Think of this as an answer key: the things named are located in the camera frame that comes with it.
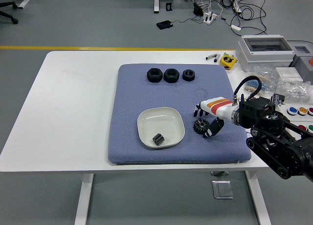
white dish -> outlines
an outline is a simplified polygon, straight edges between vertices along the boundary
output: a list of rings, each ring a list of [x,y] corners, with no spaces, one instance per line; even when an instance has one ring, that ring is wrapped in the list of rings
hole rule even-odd
[[[150,148],[174,146],[185,135],[185,127],[180,113],[168,107],[143,111],[138,117],[137,126],[140,140]],[[165,140],[160,145],[156,145],[152,138],[159,133]]]

white robotic hand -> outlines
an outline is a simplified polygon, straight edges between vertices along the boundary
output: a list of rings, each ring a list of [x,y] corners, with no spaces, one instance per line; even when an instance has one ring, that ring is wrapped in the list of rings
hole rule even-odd
[[[224,126],[224,119],[229,120],[235,125],[239,125],[237,114],[238,104],[234,101],[223,97],[217,97],[200,102],[196,105],[194,117],[211,114],[217,118],[209,125],[208,130],[203,134],[203,137],[211,137],[216,135]]]

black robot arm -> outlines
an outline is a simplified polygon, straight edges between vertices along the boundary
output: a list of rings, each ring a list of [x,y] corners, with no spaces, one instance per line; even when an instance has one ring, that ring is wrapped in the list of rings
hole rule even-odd
[[[268,99],[258,98],[239,103],[239,123],[251,128],[247,146],[281,178],[304,175],[313,182],[313,134],[290,121]],[[295,140],[287,131],[301,135]]]

blue mat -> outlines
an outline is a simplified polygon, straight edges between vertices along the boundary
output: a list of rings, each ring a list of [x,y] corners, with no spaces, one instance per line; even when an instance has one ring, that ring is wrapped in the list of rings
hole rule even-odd
[[[175,68],[180,73],[176,83],[151,83],[147,79],[150,68],[164,73]],[[186,82],[182,72],[195,71],[196,79]],[[194,132],[193,117],[196,104],[214,97],[232,99],[233,91],[224,67],[219,65],[122,65],[118,72],[117,88],[109,136],[109,160],[112,163],[234,163],[251,158],[246,146],[246,130],[225,121],[222,130],[211,138]],[[146,109],[171,107],[184,122],[185,136],[180,143],[164,149],[144,145],[138,134],[137,118]],[[215,117],[205,117],[210,123]]]

gray floor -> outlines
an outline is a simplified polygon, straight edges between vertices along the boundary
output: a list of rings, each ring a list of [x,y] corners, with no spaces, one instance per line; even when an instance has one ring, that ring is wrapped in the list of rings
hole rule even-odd
[[[172,12],[165,11],[168,1],[173,1]],[[313,42],[312,1],[266,0],[267,33]],[[212,6],[219,14],[220,8]],[[0,17],[0,46],[236,48],[238,41],[220,19],[211,26],[188,20],[159,30],[157,22],[194,16],[192,3],[183,0],[161,0],[159,14],[153,13],[153,0],[31,0],[25,9],[1,10],[19,24]],[[223,10],[222,16],[229,22],[233,13]],[[259,22],[244,25],[261,27]],[[48,52],[0,49],[0,150]],[[243,173],[232,173],[230,179],[236,197],[222,203],[212,199],[212,178],[206,172],[97,175],[88,224],[255,224]],[[162,190],[148,190],[156,180]],[[259,182],[273,225],[312,224],[313,184],[306,178],[281,180],[268,170],[259,174]],[[0,224],[73,224],[80,186],[77,175],[0,174]]]

